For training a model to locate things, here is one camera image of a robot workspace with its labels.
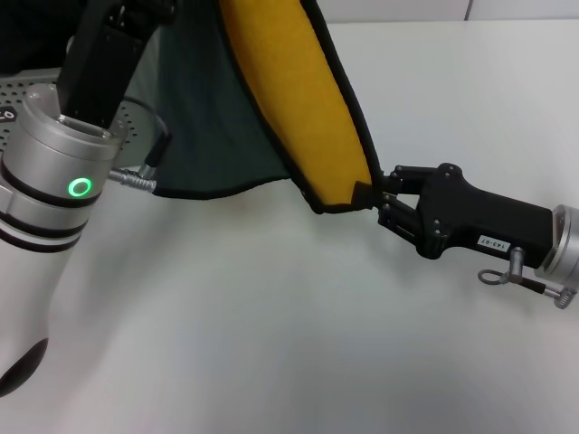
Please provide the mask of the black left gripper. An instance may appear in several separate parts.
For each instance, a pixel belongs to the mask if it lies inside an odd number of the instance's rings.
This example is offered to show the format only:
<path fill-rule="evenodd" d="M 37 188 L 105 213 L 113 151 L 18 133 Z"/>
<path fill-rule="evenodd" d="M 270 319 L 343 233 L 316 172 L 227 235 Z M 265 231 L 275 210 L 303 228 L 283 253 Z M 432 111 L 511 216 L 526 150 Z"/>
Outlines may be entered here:
<path fill-rule="evenodd" d="M 174 20 L 173 1 L 89 1 L 56 83 L 61 114 L 108 128 L 148 41 Z"/>

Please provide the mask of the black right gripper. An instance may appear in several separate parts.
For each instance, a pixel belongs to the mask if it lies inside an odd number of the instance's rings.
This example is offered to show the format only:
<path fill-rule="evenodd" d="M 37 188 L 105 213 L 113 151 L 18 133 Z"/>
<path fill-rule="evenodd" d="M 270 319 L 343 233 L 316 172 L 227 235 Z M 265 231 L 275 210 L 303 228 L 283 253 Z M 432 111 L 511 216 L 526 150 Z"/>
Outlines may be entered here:
<path fill-rule="evenodd" d="M 384 175 L 378 224 L 411 243 L 426 259 L 449 248 L 509 259 L 525 252 L 524 265 L 539 267 L 553 246 L 551 210 L 469 184 L 459 167 L 402 166 Z M 413 206 L 398 194 L 420 195 Z"/>

